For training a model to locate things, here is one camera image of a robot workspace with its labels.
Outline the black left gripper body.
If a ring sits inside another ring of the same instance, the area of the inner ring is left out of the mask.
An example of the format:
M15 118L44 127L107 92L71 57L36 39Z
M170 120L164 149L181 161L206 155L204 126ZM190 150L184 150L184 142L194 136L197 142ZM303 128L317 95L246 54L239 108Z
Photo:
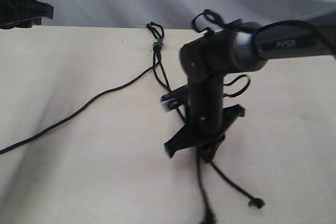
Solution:
M53 19L54 7L38 0L1 0L1 29L31 28Z

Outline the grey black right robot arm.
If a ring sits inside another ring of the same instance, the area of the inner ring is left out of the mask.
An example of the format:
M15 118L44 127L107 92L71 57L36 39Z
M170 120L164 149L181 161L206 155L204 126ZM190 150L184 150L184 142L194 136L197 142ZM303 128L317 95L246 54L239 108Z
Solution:
M187 84L161 101L169 111L183 106L186 113L184 126L164 144L167 155L195 147L210 162L226 131L245 115L241 105L223 107L224 77L258 71L271 59L334 56L335 12L265 26L241 19L226 23L209 9L202 16L220 31L202 29L200 38L183 45L179 58Z

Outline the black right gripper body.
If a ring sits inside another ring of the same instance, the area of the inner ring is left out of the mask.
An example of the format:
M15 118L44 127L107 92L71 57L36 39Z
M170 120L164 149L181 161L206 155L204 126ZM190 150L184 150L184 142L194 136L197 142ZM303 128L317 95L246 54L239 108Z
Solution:
M164 149L169 158L172 158L179 150L198 147L201 157L206 163L210 163L225 140L226 131L239 117L245 116L245 108L239 104L229 106L223 108L220 115L221 119L218 123L209 125L186 123L164 143Z

